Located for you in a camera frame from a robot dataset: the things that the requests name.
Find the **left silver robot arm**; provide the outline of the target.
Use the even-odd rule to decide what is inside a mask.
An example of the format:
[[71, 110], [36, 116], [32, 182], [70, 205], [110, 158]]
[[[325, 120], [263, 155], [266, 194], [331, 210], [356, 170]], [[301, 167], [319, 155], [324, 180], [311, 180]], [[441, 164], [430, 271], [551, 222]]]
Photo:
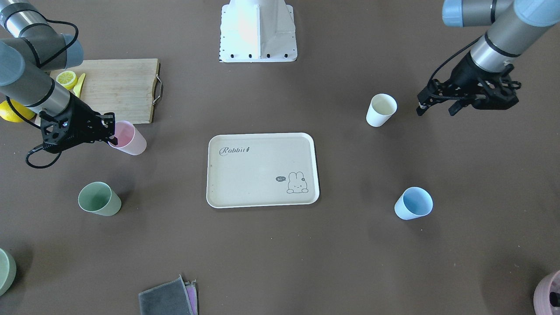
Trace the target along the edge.
[[466, 55], [449, 79], [430, 77], [417, 96], [417, 114], [449, 100], [454, 101], [448, 110], [451, 116], [467, 106], [506, 110], [516, 105], [521, 84], [510, 77], [513, 62], [559, 19], [557, 0], [446, 0], [442, 6], [446, 26], [489, 29], [463, 48]]

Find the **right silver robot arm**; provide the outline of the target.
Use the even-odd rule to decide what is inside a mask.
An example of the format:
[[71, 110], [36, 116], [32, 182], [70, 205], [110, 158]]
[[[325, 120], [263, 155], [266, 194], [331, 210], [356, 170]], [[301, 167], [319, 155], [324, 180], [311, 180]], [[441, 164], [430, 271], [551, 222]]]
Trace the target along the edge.
[[0, 3], [1, 92], [38, 114], [42, 148], [57, 154], [82, 143], [116, 145], [115, 114], [100, 114], [51, 78], [52, 70], [79, 66], [84, 52], [77, 34], [61, 34], [27, 0]]

